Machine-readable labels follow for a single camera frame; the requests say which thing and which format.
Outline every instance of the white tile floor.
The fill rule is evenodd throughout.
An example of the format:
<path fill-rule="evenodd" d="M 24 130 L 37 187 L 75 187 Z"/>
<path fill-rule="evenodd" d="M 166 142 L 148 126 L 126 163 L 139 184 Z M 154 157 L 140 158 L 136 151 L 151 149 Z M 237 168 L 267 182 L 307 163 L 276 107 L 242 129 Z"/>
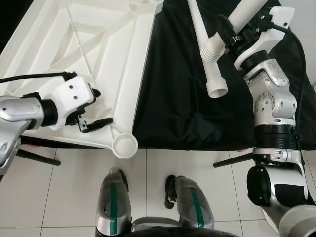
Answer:
<path fill-rule="evenodd" d="M 185 175 L 204 191 L 215 217 L 215 228 L 238 236 L 277 237 L 261 210 L 247 198 L 246 175 L 251 161 L 214 169 L 217 161 L 245 154 L 139 150 L 119 160 L 107 150 L 65 150 L 28 147 L 61 161 L 61 166 L 16 158 L 0 185 L 0 236 L 92 237 L 99 186 L 112 166 L 127 175 L 133 219 L 143 216 L 178 218 L 164 208 L 168 175 Z M 306 177 L 316 198 L 316 151 L 303 153 Z"/>

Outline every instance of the black wire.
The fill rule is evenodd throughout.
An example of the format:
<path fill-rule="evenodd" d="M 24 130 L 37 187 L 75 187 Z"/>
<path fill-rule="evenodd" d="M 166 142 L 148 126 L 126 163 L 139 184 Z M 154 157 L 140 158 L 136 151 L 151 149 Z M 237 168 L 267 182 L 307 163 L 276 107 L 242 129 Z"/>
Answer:
<path fill-rule="evenodd" d="M 294 41 L 295 41 L 295 43 L 296 43 L 296 45 L 297 45 L 297 47 L 299 49 L 299 52 L 300 52 L 301 63 L 302 63 L 302 75 L 301 75 L 302 84 L 300 86 L 300 92 L 299 92 L 299 98 L 298 98 L 297 110 L 296 110 L 296 130 L 299 132 L 302 100 L 303 100 L 303 94 L 304 94 L 304 90 L 305 90 L 305 85 L 306 85 L 306 82 L 307 82 L 305 53 L 304 53 L 304 50 L 303 50 L 303 47 L 302 47 L 302 44 L 301 44 L 300 40 L 297 38 L 297 36 L 293 32 L 291 32 L 290 30 L 288 30 L 288 29 L 286 29 L 284 27 L 277 26 L 275 24 L 270 24 L 269 27 L 273 28 L 273 29 L 276 29 L 276 30 L 279 30 L 279 31 L 282 31 L 282 32 L 288 34 L 289 36 L 291 36 L 294 39 Z"/>
<path fill-rule="evenodd" d="M 6 83 L 6 82 L 15 81 L 15 80 L 23 80 L 23 79 L 29 79 L 29 78 L 49 78 L 49 77 L 57 77 L 57 76 L 62 76 L 64 79 L 66 79 L 66 76 L 68 74 L 69 73 L 67 73 L 67 72 L 61 72 L 61 73 L 43 73 L 43 74 L 20 75 L 20 76 L 14 76 L 14 77 L 0 79 L 0 83 Z"/>

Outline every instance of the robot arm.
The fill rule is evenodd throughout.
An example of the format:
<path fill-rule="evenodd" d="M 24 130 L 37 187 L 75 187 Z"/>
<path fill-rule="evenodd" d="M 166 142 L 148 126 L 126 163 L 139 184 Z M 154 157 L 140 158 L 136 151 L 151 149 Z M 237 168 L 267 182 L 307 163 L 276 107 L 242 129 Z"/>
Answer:
<path fill-rule="evenodd" d="M 86 124 L 81 115 L 93 104 L 100 92 L 84 78 L 72 73 L 71 78 L 55 88 L 44 99 L 35 92 L 22 98 L 0 97 L 0 179 L 6 174 L 21 144 L 25 130 L 49 127 L 57 130 L 78 124 L 81 132 L 92 132 L 112 123 L 112 118 Z"/>
<path fill-rule="evenodd" d="M 261 16 L 259 28 L 248 25 L 238 35 L 229 20 L 219 16 L 217 29 L 225 53 L 234 59 L 237 70 L 245 71 L 254 102 L 256 165 L 247 176 L 248 197 L 262 207 L 281 236 L 308 237 L 316 232 L 316 206 L 309 199 L 295 129 L 297 102 L 287 76 L 268 55 L 284 33 L 267 25 L 287 28 L 293 15 L 293 8 L 273 7 Z"/>

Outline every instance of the white tube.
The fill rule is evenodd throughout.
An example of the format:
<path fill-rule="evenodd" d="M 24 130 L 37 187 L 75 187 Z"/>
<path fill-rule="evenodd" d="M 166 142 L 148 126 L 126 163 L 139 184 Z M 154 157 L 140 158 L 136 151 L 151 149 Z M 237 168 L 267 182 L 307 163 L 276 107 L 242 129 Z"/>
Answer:
<path fill-rule="evenodd" d="M 194 30 L 197 35 L 198 46 L 201 50 L 208 40 L 208 34 L 205 29 L 196 0 L 188 0 L 188 5 L 194 25 Z M 206 88 L 209 97 L 218 98 L 225 95 L 228 89 L 225 80 L 221 76 L 221 72 L 219 71 L 217 63 L 208 63 L 204 60 L 202 61 L 207 79 Z"/>
<path fill-rule="evenodd" d="M 238 34 L 252 17 L 263 7 L 268 0 L 242 0 L 228 17 Z M 224 53 L 225 44 L 218 32 L 210 39 L 201 50 L 202 59 L 206 62 L 216 62 Z"/>

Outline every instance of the robot leg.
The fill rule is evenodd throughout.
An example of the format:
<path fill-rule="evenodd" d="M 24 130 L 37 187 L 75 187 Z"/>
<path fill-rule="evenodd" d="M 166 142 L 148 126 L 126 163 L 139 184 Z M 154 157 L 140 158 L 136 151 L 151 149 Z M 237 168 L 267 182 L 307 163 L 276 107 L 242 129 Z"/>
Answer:
<path fill-rule="evenodd" d="M 183 176 L 169 176 L 166 191 L 165 206 L 171 209 L 174 206 L 171 202 L 177 202 L 182 226 L 214 229 L 211 208 L 196 182 Z"/>
<path fill-rule="evenodd" d="M 130 232 L 131 208 L 124 173 L 112 167 L 104 178 L 96 211 L 96 237 Z"/>

